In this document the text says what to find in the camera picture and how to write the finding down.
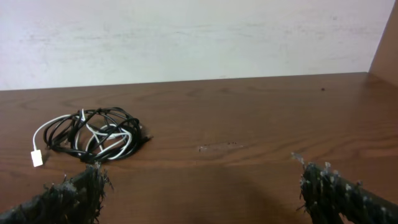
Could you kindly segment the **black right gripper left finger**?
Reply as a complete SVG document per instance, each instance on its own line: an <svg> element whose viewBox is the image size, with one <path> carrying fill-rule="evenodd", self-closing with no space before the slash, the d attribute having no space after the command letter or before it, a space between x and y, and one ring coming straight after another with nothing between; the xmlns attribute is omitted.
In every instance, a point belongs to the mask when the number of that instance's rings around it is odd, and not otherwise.
<svg viewBox="0 0 398 224"><path fill-rule="evenodd" d="M99 223L105 185L112 185L108 171L99 163L87 165L76 176L45 185L42 194L2 212L1 224Z"/></svg>

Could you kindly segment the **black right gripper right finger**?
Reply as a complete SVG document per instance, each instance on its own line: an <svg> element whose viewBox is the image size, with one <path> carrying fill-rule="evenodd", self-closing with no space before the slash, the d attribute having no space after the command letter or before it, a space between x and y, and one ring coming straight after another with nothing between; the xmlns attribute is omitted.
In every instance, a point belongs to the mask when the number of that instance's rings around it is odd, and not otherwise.
<svg viewBox="0 0 398 224"><path fill-rule="evenodd" d="M295 152L292 157L301 163L300 198L302 208L312 223L332 224L348 220L355 224L397 224L397 204L363 189L362 182L343 178L331 164L319 166L305 162Z"/></svg>

